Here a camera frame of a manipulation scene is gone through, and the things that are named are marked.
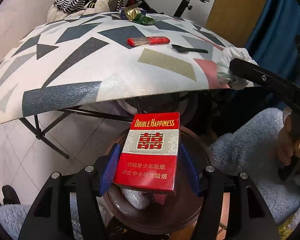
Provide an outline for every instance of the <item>blue curtain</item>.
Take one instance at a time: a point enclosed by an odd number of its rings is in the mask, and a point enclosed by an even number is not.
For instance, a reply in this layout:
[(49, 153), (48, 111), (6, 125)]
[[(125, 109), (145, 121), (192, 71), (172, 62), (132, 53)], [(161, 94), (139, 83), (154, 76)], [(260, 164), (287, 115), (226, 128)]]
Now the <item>blue curtain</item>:
[[(294, 43), (298, 34), (300, 6), (296, 0), (266, 0), (246, 48), (259, 66), (298, 84)], [(219, 136), (235, 132), (262, 110), (283, 106), (279, 98), (263, 88), (232, 91), (220, 116), (213, 123), (213, 130)]]
[(296, 0), (266, 0), (246, 48), (259, 66), (295, 82), (300, 34), (300, 6)]

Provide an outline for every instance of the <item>gold foil wrapper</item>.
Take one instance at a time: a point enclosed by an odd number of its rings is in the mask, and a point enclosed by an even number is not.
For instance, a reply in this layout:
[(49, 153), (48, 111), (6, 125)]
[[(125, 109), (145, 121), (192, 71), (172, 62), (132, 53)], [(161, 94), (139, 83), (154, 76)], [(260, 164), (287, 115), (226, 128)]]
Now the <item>gold foil wrapper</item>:
[(132, 21), (137, 16), (138, 13), (141, 13), (136, 4), (125, 8), (124, 12), (130, 21)]

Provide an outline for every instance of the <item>human hand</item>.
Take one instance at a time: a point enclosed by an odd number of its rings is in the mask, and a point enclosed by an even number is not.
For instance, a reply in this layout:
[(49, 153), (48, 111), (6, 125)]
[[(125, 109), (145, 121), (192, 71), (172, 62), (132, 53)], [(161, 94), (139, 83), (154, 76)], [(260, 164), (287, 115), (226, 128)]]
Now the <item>human hand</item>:
[(295, 155), (300, 158), (300, 139), (293, 141), (290, 133), (292, 131), (291, 116), (289, 115), (284, 121), (284, 127), (278, 134), (277, 155), (280, 161), (288, 166), (291, 164), (291, 157)]

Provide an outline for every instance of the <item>wooden door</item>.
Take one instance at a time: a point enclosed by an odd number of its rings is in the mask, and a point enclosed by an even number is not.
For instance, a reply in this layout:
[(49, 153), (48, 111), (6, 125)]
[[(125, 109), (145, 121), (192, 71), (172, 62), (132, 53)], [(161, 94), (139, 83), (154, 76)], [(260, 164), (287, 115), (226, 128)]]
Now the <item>wooden door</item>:
[(244, 47), (266, 0), (215, 0), (206, 27), (237, 47)]

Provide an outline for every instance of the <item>wooden surface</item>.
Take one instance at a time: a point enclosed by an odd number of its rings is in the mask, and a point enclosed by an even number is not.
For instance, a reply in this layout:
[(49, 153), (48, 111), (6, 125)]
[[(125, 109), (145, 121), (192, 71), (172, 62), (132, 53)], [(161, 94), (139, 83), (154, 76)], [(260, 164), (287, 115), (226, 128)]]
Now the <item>wooden surface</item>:
[(215, 0), (206, 27), (237, 47), (244, 47), (266, 0)]
[[(229, 203), (230, 203), (230, 193), (223, 194), (223, 202), (222, 202), (222, 211), (221, 211), (221, 218), (220, 223), (227, 225), (228, 224), (228, 217), (229, 217)], [(192, 232), (194, 230), (195, 223), (190, 225), (189, 227), (173, 232), (169, 240), (190, 240)], [(216, 240), (223, 240), (226, 236), (226, 231), (224, 230), (221, 232)]]

